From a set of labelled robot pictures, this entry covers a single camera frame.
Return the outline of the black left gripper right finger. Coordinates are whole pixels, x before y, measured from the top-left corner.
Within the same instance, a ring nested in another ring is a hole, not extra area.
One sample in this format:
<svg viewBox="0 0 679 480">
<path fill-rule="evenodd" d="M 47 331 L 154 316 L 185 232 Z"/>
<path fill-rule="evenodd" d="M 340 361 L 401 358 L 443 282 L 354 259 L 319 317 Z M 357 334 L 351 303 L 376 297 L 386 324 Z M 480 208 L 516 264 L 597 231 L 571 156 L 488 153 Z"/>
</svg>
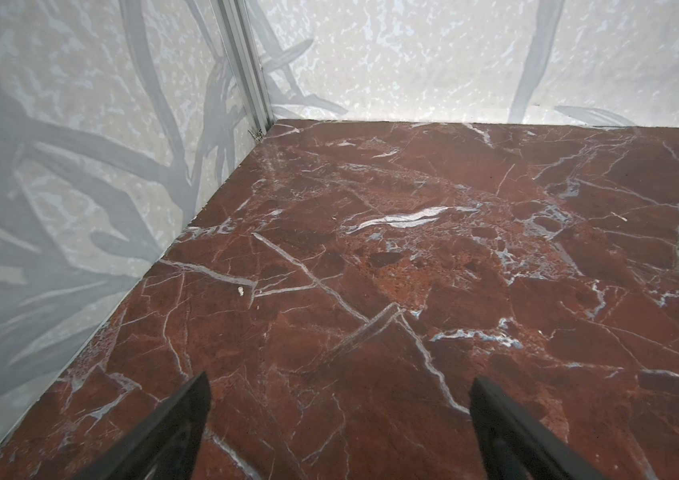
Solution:
<svg viewBox="0 0 679 480">
<path fill-rule="evenodd" d="M 487 478 L 605 477 L 489 378 L 475 378 L 469 396 L 469 411 Z"/>
</svg>

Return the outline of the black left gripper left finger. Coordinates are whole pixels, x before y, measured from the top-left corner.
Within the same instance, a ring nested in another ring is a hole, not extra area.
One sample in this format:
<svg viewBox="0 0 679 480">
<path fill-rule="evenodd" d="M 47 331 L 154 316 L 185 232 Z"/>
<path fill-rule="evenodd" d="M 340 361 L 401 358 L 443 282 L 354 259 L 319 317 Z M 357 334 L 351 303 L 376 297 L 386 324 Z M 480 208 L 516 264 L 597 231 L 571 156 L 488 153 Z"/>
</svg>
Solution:
<svg viewBox="0 0 679 480">
<path fill-rule="evenodd" d="M 208 377 L 201 372 L 75 477 L 191 478 L 210 406 Z"/>
</svg>

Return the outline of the aluminium frame post back left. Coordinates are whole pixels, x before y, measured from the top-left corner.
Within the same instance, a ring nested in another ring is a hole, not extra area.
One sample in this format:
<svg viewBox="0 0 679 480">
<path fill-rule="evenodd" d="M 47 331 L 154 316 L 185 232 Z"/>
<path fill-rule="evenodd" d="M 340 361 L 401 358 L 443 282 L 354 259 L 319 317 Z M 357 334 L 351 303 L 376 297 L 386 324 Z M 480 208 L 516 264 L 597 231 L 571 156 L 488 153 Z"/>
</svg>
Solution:
<svg viewBox="0 0 679 480">
<path fill-rule="evenodd" d="M 263 138 L 275 117 L 259 60 L 245 1 L 214 0 L 217 23 L 228 61 L 245 99 L 254 138 Z"/>
</svg>

